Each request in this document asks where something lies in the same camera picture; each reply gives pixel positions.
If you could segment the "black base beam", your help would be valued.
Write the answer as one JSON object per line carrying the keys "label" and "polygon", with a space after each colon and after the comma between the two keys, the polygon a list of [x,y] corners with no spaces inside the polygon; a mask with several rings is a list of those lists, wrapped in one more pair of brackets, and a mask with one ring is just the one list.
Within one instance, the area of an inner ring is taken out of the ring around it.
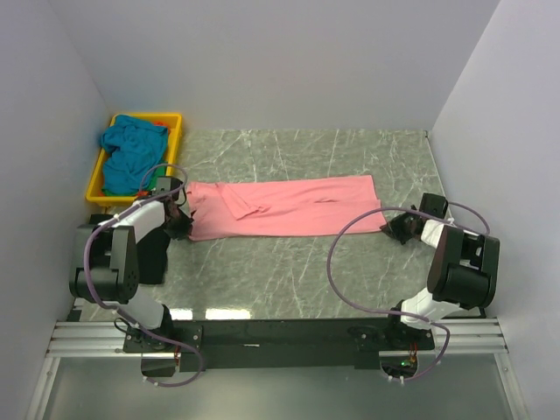
{"label": "black base beam", "polygon": [[162,342],[129,328],[126,354],[175,353],[180,371],[207,369],[315,368],[377,369],[383,352],[432,350],[433,335],[397,317],[319,319],[230,319],[173,321]]}

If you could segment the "pink t shirt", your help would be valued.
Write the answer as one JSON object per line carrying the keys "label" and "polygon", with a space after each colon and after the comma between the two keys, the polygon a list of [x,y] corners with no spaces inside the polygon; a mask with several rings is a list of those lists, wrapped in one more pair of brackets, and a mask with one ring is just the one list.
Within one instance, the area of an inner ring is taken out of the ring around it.
{"label": "pink t shirt", "polygon": [[373,178],[350,176],[252,183],[191,182],[191,239],[336,235],[382,206]]}

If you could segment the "yellow plastic bin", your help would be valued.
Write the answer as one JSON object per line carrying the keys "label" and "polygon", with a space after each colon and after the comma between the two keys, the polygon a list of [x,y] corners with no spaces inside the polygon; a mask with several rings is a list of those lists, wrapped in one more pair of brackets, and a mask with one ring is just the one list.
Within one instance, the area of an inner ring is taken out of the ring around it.
{"label": "yellow plastic bin", "polygon": [[[126,115],[126,116],[133,116],[135,118],[139,118],[145,121],[153,122],[153,121],[162,121],[167,123],[171,130],[169,130],[169,137],[168,137],[168,145],[166,152],[164,154],[164,163],[163,166],[166,168],[165,175],[171,175],[173,173],[173,169],[171,165],[177,162],[177,155],[179,152],[179,146],[181,143],[182,137],[182,126],[183,126],[183,118],[182,115],[178,113],[124,113],[124,114],[117,114],[112,117],[111,122],[109,123],[110,127],[115,122],[115,119],[118,115]],[[135,196],[106,196],[102,193],[102,183],[103,183],[103,176],[102,176],[102,165],[106,162],[109,155],[106,153],[101,145],[100,145],[100,152],[98,158],[96,160],[94,170],[87,186],[87,191],[85,198],[88,202],[96,204],[99,207],[119,207],[119,206],[128,206],[132,203],[132,201],[140,196],[145,195],[147,191],[140,191],[138,195]]]}

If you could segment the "folded black t shirt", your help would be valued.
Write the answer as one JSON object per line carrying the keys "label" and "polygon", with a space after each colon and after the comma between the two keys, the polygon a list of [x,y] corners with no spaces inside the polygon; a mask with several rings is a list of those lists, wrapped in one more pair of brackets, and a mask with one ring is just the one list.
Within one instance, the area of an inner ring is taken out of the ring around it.
{"label": "folded black t shirt", "polygon": [[139,284],[160,285],[164,281],[171,239],[161,227],[139,234],[131,225],[110,226],[106,214],[95,214],[90,220],[96,228],[102,228],[89,250],[90,276],[94,284],[108,277],[124,291]]}

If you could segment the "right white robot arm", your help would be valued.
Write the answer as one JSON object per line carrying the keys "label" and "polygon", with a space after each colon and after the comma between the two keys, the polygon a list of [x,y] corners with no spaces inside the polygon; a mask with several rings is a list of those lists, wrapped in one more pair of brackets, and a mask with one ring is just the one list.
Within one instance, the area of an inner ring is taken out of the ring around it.
{"label": "right white robot arm", "polygon": [[381,227],[389,238],[406,244],[416,239],[435,249],[426,286],[414,297],[399,302],[390,315],[384,339],[395,349],[428,338],[429,322],[460,310],[484,309],[494,299],[500,258],[500,241],[464,227],[443,223],[448,207],[441,195],[424,193],[419,207],[396,216]]}

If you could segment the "aluminium rail frame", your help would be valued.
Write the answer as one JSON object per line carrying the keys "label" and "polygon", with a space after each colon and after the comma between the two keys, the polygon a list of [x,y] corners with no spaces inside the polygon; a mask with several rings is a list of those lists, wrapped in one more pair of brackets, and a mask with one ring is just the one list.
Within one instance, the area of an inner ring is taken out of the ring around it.
{"label": "aluminium rail frame", "polygon": [[425,375],[392,383],[351,367],[222,369],[176,388],[141,376],[143,354],[109,322],[59,322],[29,419],[524,419],[527,411],[494,318],[449,318],[435,332],[441,363],[420,353]]}

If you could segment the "teal t shirt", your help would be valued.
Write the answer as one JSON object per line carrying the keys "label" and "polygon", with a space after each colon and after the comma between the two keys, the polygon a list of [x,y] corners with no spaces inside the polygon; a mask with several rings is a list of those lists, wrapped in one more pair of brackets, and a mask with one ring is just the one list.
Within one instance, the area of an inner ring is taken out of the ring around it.
{"label": "teal t shirt", "polygon": [[118,115],[101,135],[101,148],[108,153],[104,164],[131,170],[150,167],[143,176],[145,179],[158,167],[164,167],[168,137],[169,130],[164,127],[133,116]]}

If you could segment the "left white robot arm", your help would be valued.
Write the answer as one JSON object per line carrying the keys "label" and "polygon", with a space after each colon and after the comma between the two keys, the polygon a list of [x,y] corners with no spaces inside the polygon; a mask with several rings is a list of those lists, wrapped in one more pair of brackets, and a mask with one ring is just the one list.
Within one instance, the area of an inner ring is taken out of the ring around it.
{"label": "left white robot arm", "polygon": [[94,214],[73,239],[71,294],[117,311],[131,341],[157,352],[174,343],[172,316],[139,286],[163,281],[170,241],[191,233],[193,219],[179,204],[185,196],[181,180],[159,177],[123,217]]}

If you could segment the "green t shirt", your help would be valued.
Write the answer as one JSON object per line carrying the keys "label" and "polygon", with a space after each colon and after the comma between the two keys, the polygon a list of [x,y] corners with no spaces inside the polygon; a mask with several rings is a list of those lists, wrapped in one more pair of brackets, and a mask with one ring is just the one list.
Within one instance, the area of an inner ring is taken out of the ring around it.
{"label": "green t shirt", "polygon": [[157,178],[165,175],[166,168],[158,167],[144,178],[149,169],[150,167],[140,170],[117,169],[113,165],[104,164],[101,191],[106,196],[135,196],[140,191],[150,190]]}

